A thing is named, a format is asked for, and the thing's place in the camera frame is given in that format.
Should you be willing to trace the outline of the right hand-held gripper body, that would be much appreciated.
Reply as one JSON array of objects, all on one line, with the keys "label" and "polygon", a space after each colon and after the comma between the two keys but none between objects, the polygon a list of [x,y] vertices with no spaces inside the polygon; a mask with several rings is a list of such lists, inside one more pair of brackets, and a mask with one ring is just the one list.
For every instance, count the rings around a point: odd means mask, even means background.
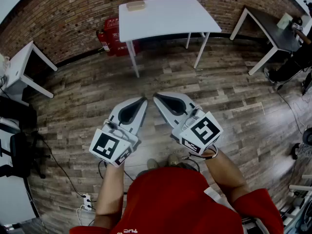
[{"label": "right hand-held gripper body", "polygon": [[222,133],[223,129],[214,116],[196,106],[173,128],[172,137],[196,155],[201,155]]}]

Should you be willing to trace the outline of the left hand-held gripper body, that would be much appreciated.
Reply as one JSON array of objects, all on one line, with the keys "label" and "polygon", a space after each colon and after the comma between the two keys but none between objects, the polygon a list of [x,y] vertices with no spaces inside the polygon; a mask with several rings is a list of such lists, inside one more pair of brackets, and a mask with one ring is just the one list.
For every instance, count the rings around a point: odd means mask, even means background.
[{"label": "left hand-held gripper body", "polygon": [[89,152],[101,160],[120,167],[139,144],[136,135],[116,123],[106,120],[101,129],[96,129]]}]

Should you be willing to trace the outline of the person's right forearm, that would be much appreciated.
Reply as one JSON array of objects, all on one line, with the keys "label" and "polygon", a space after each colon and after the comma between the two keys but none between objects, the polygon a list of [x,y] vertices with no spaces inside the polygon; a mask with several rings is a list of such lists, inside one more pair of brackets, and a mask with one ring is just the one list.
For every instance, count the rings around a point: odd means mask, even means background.
[{"label": "person's right forearm", "polygon": [[221,150],[218,150],[216,157],[206,159],[205,164],[231,205],[251,192],[239,168]]}]

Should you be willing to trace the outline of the person's left forearm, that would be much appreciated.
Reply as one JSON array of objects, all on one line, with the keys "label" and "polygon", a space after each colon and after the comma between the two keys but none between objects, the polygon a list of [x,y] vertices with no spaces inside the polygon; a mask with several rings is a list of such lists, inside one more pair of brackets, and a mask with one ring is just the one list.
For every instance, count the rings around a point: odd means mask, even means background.
[{"label": "person's left forearm", "polygon": [[93,225],[112,229],[120,221],[124,195],[124,165],[109,164],[98,193]]}]

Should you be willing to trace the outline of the white power strip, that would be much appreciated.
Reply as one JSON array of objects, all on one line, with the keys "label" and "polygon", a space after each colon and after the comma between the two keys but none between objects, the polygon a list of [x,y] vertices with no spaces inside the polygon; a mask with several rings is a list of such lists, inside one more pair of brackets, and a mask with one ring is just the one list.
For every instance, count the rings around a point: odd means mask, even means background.
[{"label": "white power strip", "polygon": [[91,201],[91,197],[89,194],[83,194],[83,202],[84,202],[84,209],[87,211],[91,211],[92,210],[92,201]]}]

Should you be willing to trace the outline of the person's red shirt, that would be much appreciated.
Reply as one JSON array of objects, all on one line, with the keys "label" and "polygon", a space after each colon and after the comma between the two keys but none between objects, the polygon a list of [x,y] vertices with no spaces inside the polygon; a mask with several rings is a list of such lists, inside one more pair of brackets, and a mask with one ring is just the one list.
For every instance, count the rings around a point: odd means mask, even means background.
[{"label": "person's red shirt", "polygon": [[247,193],[226,207],[205,193],[197,171],[164,167],[140,175],[127,206],[111,229],[77,226],[69,234],[244,234],[242,218],[259,219],[269,234],[283,234],[280,213],[266,189]]}]

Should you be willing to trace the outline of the red fire extinguisher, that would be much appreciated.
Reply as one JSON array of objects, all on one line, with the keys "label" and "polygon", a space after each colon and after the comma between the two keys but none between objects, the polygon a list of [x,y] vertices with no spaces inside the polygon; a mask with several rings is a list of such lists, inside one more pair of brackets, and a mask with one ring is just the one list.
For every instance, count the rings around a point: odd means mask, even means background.
[{"label": "red fire extinguisher", "polygon": [[104,30],[100,29],[96,31],[96,35],[97,38],[99,40],[99,42],[102,45],[102,48],[106,51],[106,52],[110,52],[110,47],[109,47],[109,43],[107,40],[107,36],[105,35]]}]

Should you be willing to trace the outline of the red fire extinguisher box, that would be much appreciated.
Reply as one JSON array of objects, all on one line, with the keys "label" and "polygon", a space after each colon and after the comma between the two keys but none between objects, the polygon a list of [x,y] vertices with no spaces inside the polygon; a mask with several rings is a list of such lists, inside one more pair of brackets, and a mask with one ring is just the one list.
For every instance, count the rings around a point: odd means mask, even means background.
[{"label": "red fire extinguisher box", "polygon": [[105,20],[104,32],[108,37],[113,54],[117,57],[129,55],[129,51],[125,42],[119,40],[119,18],[109,18]]}]

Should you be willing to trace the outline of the black office chair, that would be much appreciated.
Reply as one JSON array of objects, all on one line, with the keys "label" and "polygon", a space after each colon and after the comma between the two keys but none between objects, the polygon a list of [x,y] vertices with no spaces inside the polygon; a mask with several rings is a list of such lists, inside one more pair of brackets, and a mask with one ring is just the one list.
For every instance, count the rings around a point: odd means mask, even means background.
[{"label": "black office chair", "polygon": [[46,176],[40,171],[40,167],[37,163],[39,158],[50,158],[50,155],[46,155],[42,150],[36,147],[37,141],[43,140],[43,137],[34,131],[31,133],[33,142],[31,145],[27,142],[26,133],[17,133],[10,137],[10,151],[2,148],[0,141],[0,157],[3,154],[11,157],[11,165],[0,166],[0,177],[16,176],[20,178],[27,178],[30,175],[30,171],[34,168],[40,178],[45,179]]}]

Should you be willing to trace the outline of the white table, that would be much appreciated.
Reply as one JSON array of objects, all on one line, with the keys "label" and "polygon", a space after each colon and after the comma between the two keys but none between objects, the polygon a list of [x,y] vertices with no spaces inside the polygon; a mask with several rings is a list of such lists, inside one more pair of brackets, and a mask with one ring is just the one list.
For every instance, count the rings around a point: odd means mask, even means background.
[{"label": "white table", "polygon": [[119,6],[119,41],[126,43],[136,77],[139,77],[133,41],[151,37],[188,34],[188,48],[192,33],[201,33],[203,43],[194,68],[197,68],[210,33],[220,33],[212,16],[197,0],[143,0],[145,7],[130,10],[127,4]]}]

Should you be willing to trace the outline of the black wheel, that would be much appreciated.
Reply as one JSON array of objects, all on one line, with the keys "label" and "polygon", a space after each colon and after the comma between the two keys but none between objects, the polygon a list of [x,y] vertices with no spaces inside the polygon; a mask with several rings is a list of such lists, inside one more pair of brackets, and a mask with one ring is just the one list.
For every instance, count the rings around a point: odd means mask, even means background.
[{"label": "black wheel", "polygon": [[305,144],[312,146],[312,127],[304,131],[302,141]]}]

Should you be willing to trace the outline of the white desk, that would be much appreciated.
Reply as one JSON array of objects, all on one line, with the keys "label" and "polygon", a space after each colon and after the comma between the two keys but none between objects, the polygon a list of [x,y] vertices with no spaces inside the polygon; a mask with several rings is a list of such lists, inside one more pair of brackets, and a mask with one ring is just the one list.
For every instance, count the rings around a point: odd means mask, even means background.
[{"label": "white desk", "polygon": [[32,87],[48,98],[54,97],[51,92],[36,84],[33,79],[25,74],[25,68],[32,52],[35,52],[38,57],[41,58],[55,72],[58,70],[58,68],[43,54],[43,52],[35,46],[33,41],[28,43],[11,58],[10,67],[8,67],[4,72],[7,77],[7,81],[1,87],[0,92],[5,91],[12,100],[26,106],[28,106],[28,103],[22,100],[22,94],[23,90],[27,86]]}]

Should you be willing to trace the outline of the dark-topped white-legged table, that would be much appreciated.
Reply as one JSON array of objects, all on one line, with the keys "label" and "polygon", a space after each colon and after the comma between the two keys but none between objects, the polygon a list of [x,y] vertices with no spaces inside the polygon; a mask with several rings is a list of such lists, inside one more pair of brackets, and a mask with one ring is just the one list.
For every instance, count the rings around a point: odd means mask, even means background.
[{"label": "dark-topped white-legged table", "polygon": [[234,40],[246,16],[250,16],[264,32],[272,44],[271,50],[248,72],[251,76],[259,70],[277,51],[295,52],[299,49],[299,41],[288,27],[280,29],[275,22],[275,17],[258,9],[246,6],[230,36]]}]

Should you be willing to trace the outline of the white metal rack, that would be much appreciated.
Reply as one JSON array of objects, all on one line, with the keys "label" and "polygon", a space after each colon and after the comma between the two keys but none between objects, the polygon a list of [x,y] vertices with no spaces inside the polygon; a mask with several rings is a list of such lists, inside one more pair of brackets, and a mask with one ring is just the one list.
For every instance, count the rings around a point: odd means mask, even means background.
[{"label": "white metal rack", "polygon": [[309,186],[289,185],[287,201],[280,209],[284,234],[312,234],[312,175],[302,175]]}]

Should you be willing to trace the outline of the white box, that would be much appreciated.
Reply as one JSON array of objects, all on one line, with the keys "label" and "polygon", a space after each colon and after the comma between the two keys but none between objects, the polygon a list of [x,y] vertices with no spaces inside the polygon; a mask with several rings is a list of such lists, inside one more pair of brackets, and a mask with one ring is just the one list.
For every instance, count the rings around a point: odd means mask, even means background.
[{"label": "white box", "polygon": [[289,23],[293,20],[293,17],[290,16],[288,13],[284,13],[282,18],[277,23],[277,27],[284,30],[288,27]]}]

